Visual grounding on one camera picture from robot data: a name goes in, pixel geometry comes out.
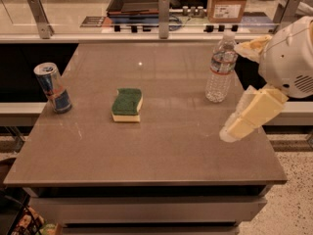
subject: sponge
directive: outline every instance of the sponge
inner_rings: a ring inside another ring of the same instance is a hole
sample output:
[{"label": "sponge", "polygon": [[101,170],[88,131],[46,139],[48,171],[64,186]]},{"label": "sponge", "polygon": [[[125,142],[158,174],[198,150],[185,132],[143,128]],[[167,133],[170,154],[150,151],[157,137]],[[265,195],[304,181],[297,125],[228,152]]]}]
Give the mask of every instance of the sponge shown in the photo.
[{"label": "sponge", "polygon": [[139,111],[143,104],[143,94],[136,88],[117,89],[117,98],[112,105],[114,121],[140,122]]}]

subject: blue and silver can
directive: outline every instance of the blue and silver can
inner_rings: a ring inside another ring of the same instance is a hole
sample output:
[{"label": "blue and silver can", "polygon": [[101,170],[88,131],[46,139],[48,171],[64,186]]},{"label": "blue and silver can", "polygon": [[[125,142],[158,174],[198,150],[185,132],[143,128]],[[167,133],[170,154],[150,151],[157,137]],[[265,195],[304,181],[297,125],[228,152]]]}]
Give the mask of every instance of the blue and silver can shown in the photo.
[{"label": "blue and silver can", "polygon": [[68,112],[71,109],[71,102],[57,66],[53,63],[43,63],[33,71],[54,112],[57,114]]}]

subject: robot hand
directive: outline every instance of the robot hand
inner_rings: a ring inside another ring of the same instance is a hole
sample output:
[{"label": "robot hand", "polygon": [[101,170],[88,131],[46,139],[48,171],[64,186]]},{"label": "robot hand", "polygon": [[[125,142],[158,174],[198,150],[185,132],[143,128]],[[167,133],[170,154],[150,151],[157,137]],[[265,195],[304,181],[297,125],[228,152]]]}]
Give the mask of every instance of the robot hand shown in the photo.
[{"label": "robot hand", "polygon": [[243,94],[236,111],[230,115],[219,135],[225,142],[235,142],[277,116],[288,97],[279,89],[265,85],[256,90],[250,86]]}]

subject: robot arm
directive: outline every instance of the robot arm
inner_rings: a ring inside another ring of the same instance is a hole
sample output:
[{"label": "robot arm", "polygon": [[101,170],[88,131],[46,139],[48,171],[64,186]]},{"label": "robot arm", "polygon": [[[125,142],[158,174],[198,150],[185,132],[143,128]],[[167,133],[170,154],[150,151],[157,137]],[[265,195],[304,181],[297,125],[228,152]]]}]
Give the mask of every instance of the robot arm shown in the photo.
[{"label": "robot arm", "polygon": [[226,142],[241,140],[277,116],[289,97],[313,95],[313,18],[303,17],[266,40],[259,72],[267,85],[244,92],[220,131]]}]

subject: water bottle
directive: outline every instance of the water bottle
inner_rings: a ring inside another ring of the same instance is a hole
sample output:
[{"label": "water bottle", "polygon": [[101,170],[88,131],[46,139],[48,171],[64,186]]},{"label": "water bottle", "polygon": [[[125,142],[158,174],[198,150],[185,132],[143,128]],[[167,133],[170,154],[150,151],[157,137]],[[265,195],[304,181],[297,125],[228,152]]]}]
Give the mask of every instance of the water bottle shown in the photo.
[{"label": "water bottle", "polygon": [[211,102],[222,102],[227,96],[238,58],[235,45],[235,32],[224,31],[223,39],[213,50],[210,75],[205,88],[205,96]]}]

